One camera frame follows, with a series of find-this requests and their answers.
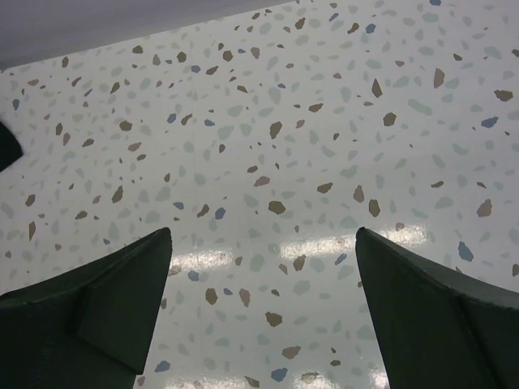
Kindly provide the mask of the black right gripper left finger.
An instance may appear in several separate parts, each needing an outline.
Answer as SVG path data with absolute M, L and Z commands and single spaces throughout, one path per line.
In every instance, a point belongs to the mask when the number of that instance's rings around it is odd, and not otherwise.
M 158 229 L 104 258 L 1 296 L 3 388 L 131 388 L 169 273 Z

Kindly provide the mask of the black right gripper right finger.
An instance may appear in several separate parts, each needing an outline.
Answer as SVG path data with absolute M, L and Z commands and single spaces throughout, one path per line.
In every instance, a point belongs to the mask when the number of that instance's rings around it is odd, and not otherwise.
M 516 388 L 518 294 L 356 233 L 363 290 L 392 388 Z

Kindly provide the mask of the black t shirt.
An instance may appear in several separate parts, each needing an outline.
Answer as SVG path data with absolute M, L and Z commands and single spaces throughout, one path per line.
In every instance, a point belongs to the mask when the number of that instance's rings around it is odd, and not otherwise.
M 0 122 L 0 172 L 12 166 L 24 155 L 24 151 L 13 134 Z

